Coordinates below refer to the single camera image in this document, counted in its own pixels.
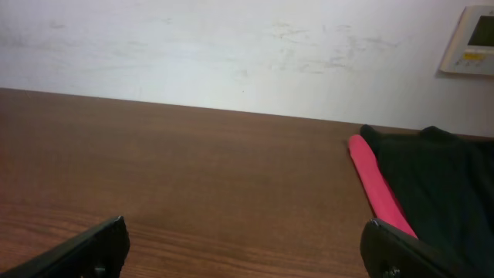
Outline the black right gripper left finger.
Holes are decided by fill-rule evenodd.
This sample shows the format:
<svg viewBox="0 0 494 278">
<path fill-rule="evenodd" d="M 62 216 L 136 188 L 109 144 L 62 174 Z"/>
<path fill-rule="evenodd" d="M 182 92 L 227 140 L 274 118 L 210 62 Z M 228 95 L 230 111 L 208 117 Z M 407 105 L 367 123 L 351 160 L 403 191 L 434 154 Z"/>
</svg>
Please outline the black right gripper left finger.
<svg viewBox="0 0 494 278">
<path fill-rule="evenodd" d="M 130 250 L 124 217 L 117 216 L 1 274 L 1 278 L 119 278 Z"/>
</svg>

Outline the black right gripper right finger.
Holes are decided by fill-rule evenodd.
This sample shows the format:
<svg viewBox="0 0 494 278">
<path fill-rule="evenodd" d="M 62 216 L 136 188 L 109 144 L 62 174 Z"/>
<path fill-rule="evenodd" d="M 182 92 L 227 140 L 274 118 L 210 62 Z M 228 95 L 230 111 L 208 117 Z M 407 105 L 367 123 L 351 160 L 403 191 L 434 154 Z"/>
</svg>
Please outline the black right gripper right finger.
<svg viewBox="0 0 494 278">
<path fill-rule="evenodd" d="M 467 278 L 475 271 L 406 232 L 371 219 L 360 238 L 360 255 L 371 278 Z"/>
</svg>

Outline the dark green t-shirt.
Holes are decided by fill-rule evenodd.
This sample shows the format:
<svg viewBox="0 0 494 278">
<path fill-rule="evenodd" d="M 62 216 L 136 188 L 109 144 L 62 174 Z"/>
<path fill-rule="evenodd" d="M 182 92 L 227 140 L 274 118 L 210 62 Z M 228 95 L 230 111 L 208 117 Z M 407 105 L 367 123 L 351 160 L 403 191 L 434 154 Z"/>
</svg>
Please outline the dark green t-shirt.
<svg viewBox="0 0 494 278">
<path fill-rule="evenodd" d="M 415 234 L 478 274 L 493 275 L 493 142 L 430 126 L 416 134 L 361 137 Z"/>
</svg>

